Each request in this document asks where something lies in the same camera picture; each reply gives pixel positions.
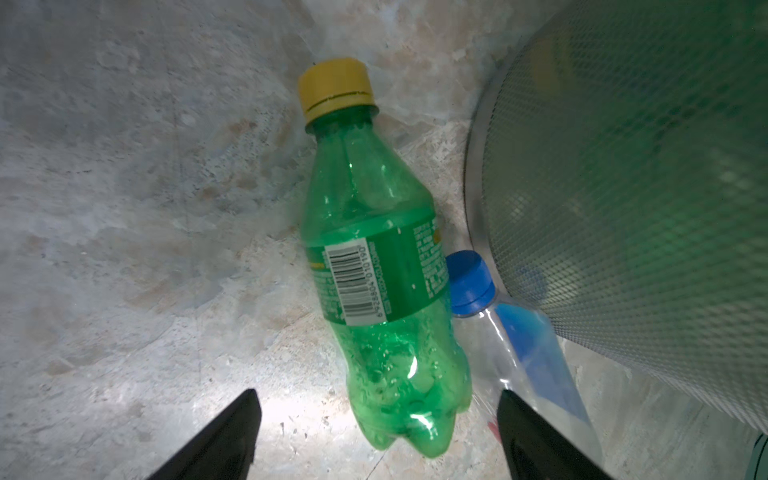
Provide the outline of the green sprite bottle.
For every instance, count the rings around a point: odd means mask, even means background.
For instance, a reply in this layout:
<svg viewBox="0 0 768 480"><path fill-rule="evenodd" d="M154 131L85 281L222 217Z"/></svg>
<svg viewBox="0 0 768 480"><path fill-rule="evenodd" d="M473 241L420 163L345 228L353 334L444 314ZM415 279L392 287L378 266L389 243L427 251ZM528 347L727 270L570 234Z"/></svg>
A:
<svg viewBox="0 0 768 480"><path fill-rule="evenodd" d="M362 62L312 66L298 95L316 141L301 239L346 359L351 409L374 448L401 439L439 457L472 385L433 197L379 136Z"/></svg>

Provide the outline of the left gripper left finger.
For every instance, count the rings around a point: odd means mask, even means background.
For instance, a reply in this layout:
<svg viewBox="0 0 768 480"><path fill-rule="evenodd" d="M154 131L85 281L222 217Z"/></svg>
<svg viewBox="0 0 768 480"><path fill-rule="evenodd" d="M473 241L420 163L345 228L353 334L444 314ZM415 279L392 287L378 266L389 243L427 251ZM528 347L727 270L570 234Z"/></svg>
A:
<svg viewBox="0 0 768 480"><path fill-rule="evenodd" d="M261 420L256 390L244 390L149 479L246 479Z"/></svg>

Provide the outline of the clear bottle blue cap slanted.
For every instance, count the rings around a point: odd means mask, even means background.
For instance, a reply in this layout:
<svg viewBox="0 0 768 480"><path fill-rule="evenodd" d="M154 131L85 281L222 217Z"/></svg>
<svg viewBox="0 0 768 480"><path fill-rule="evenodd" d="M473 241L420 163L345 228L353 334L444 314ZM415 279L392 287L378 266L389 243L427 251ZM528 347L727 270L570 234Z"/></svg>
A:
<svg viewBox="0 0 768 480"><path fill-rule="evenodd" d="M500 439L497 409L511 390L597 465L598 435L549 319L501 293L475 251L446 257L454 334L471 370L473 399Z"/></svg>

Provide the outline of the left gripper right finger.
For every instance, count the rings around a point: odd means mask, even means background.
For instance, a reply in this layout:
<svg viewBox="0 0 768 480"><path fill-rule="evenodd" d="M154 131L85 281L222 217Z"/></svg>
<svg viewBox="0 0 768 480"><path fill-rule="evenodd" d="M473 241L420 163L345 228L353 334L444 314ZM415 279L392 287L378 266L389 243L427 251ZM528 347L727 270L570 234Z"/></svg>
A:
<svg viewBox="0 0 768 480"><path fill-rule="evenodd" d="M515 392L501 393L497 420L512 479L610 479Z"/></svg>

